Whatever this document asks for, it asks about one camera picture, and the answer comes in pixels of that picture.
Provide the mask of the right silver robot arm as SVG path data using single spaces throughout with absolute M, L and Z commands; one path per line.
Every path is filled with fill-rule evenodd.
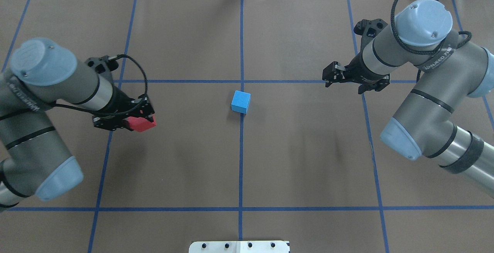
M 493 196 L 493 146 L 451 122 L 465 97 L 478 98 L 493 88 L 493 54 L 462 38 L 452 15 L 437 0 L 417 0 L 391 22 L 365 21 L 360 52 L 342 66 L 323 69 L 326 87 L 359 84 L 359 93 L 381 91 L 390 74 L 406 63 L 420 79 L 381 132 L 381 141 L 409 160 L 432 159 L 446 172 L 461 175 Z

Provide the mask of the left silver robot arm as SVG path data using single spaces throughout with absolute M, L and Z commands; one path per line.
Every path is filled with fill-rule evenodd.
M 156 126 L 155 111 L 144 92 L 131 98 L 113 82 L 112 72 L 126 54 L 80 61 L 69 49 L 44 37 L 24 42 L 1 73 L 1 142 L 9 157 L 1 161 L 1 211 L 32 195 L 49 201 L 84 178 L 47 116 L 60 107 L 92 115 L 95 128 L 143 132 Z

